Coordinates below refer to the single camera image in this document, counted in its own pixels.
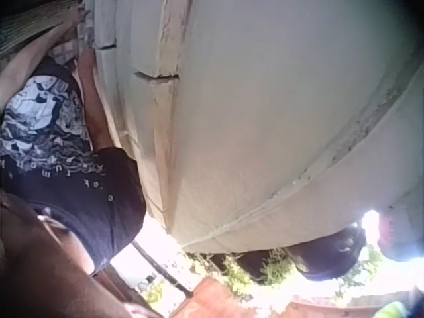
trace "green plant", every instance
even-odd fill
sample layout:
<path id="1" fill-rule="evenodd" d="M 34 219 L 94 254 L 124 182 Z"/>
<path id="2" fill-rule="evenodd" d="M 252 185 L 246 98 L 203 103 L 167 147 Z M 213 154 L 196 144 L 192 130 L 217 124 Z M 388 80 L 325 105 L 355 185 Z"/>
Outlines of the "green plant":
<path id="1" fill-rule="evenodd" d="M 270 253 L 270 257 L 265 261 L 261 272 L 264 275 L 266 285 L 278 287 L 295 273 L 295 265 L 282 248 L 276 248 Z"/>
<path id="2" fill-rule="evenodd" d="M 144 299 L 149 305 L 153 305 L 162 300 L 162 298 L 164 297 L 165 284 L 166 282 L 164 280 L 161 280 L 143 295 Z"/>
<path id="3" fill-rule="evenodd" d="M 334 300 L 342 300 L 350 288 L 365 286 L 375 278 L 383 256 L 370 244 L 365 248 L 368 249 L 368 259 L 359 260 L 345 275 L 337 278 L 339 285 Z"/>
<path id="4" fill-rule="evenodd" d="M 225 285 L 229 287 L 231 292 L 238 299 L 245 299 L 249 295 L 249 287 L 255 283 L 236 262 L 233 256 L 227 256 L 224 261 L 226 267 Z"/>

